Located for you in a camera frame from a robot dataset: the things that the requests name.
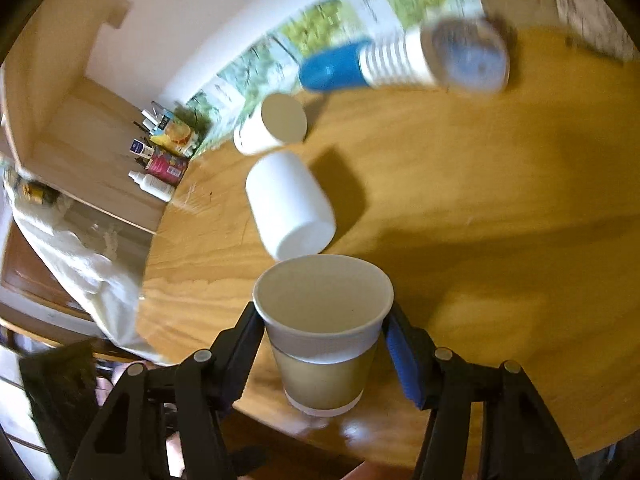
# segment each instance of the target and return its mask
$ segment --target blue gripper pad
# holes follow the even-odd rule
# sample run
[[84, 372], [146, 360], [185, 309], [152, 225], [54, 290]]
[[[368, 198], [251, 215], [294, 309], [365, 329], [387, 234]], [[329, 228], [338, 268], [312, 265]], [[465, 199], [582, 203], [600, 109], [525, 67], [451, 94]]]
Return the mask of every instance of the blue gripper pad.
[[436, 345], [425, 330], [411, 326], [397, 303], [386, 317], [383, 330], [404, 396], [418, 409], [428, 408], [432, 394], [428, 381], [433, 379]]

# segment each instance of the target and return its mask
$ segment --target cup bottom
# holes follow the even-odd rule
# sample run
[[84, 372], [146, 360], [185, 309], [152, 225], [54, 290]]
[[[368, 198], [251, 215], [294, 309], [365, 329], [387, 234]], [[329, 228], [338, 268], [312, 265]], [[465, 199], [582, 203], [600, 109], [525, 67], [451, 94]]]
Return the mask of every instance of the cup bottom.
[[364, 393], [364, 390], [362, 390], [360, 394], [355, 399], [353, 399], [349, 404], [345, 404], [340, 408], [332, 408], [330, 410], [316, 410], [315, 408], [310, 408], [308, 406], [304, 406], [300, 404], [295, 399], [293, 399], [287, 393], [286, 390], [284, 390], [284, 394], [287, 396], [287, 400], [291, 403], [291, 405], [294, 408], [296, 408], [297, 410], [300, 410], [302, 413], [306, 413], [307, 415], [311, 415], [311, 416], [338, 416], [338, 415], [342, 415], [343, 413], [347, 413], [351, 408], [353, 408], [360, 401], [363, 393]]

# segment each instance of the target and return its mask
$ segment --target white cloth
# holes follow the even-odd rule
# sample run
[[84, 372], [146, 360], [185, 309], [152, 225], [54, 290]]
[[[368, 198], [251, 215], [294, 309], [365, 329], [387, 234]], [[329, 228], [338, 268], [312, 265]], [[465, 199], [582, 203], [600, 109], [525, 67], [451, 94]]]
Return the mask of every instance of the white cloth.
[[53, 206], [41, 206], [28, 203], [11, 189], [7, 193], [14, 220], [33, 250], [114, 345], [167, 364], [136, 332], [148, 248], [119, 250], [116, 221], [98, 225], [87, 218], [91, 208], [66, 196], [61, 195]]

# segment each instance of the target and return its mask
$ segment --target wooden table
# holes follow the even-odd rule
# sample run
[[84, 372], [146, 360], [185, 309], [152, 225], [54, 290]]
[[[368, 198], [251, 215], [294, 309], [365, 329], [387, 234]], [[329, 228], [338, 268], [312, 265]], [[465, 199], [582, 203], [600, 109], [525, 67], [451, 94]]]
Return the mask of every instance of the wooden table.
[[[470, 362], [521, 362], [576, 456], [640, 427], [640, 68], [522, 32], [499, 96], [384, 89], [302, 96], [293, 146], [335, 208], [327, 249], [380, 266], [434, 341]], [[138, 330], [179, 361], [208, 347], [273, 264], [244, 194], [257, 157], [191, 164], [148, 258]], [[384, 347], [360, 404], [292, 408], [268, 343], [242, 412], [316, 446], [412, 466], [427, 414]], [[469, 463], [478, 459], [474, 411]]]

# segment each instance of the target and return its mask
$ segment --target silver bolt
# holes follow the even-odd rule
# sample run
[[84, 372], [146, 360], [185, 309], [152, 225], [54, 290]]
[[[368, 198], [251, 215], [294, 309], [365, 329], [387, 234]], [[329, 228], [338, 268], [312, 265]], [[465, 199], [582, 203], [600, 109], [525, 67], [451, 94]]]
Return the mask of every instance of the silver bolt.
[[127, 368], [127, 374], [130, 376], [140, 375], [144, 371], [145, 367], [140, 363], [133, 363], [129, 368]]
[[436, 359], [440, 361], [449, 361], [453, 357], [453, 352], [444, 346], [440, 348], [436, 348], [436, 351], [433, 353], [436, 356]]
[[197, 363], [203, 363], [211, 359], [211, 352], [209, 350], [198, 350], [193, 355], [193, 360]]
[[506, 361], [504, 363], [504, 369], [507, 370], [510, 374], [519, 374], [522, 367], [516, 361]]

